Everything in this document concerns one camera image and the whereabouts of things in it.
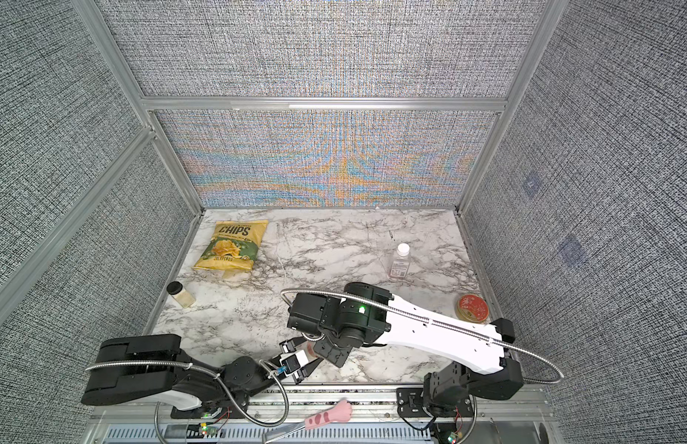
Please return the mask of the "clear bottle purple label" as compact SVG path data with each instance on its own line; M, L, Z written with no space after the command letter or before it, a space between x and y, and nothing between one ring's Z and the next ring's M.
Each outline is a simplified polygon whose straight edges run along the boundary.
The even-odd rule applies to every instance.
M408 256L401 256L395 252L393 253L392 262L389 270L389 276L392 279L404 279L408 274L411 259L411 249Z

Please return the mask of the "white bottle cap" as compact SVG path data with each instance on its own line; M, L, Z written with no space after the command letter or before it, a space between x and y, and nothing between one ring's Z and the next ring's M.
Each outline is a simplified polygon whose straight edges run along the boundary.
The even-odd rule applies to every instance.
M397 246L396 251L401 256L408 256L410 254L410 246L407 243L401 243Z

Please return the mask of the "clear bottle red label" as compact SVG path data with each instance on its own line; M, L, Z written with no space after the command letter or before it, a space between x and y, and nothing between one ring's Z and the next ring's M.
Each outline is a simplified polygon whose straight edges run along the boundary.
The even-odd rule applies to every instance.
M307 342L305 346L306 355L310 358L310 360L315 360L318 358L317 353L314 351L314 345L314 342Z

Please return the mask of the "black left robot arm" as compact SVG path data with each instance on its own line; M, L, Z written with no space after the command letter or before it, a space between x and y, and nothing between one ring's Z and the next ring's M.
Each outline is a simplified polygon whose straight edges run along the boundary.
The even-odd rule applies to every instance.
M175 334L127 337L102 342L81 403L110 406L132 401L171 405L175 419L209 414L241 417L251 399L292 379L310 377L322 363L302 338L282 342L282 353L263 364L241 356L224 366L195 360Z

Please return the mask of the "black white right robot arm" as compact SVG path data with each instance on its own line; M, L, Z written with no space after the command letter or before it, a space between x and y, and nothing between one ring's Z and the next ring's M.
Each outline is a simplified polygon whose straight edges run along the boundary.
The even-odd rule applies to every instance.
M342 293L283 290L288 327L303 334L311 353L337 367L354 349L401 346L450 360L424 377L420 407L432 416L459 409L473 413L475 398L508 401L523 387L521 365L510 347L514 329L501 318L491 325L443 316L363 282Z

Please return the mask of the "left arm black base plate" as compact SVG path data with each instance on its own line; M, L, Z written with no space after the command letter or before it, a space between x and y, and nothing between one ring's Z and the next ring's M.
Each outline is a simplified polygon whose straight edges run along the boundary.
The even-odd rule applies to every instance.
M171 408L170 412L170 418L171 419L177 419L177 420L186 420L186 419L195 419L195 420L206 420L206 421L215 421L219 418L225 419L225 418L230 418L230 419L244 419L245 416L243 416L239 411L237 411L233 406L225 406L225 407L198 407L197 409L193 410L188 410L188 411L182 411L178 410L175 407Z

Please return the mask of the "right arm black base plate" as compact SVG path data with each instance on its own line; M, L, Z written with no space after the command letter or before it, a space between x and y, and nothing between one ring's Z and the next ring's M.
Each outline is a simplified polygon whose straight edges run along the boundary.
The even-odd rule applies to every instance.
M398 416L410 423L427 424L435 418L438 423L446 420L472 419L474 407L471 399L467 398L458 406L445 407L426 404L423 387L401 387L395 390L395 405Z

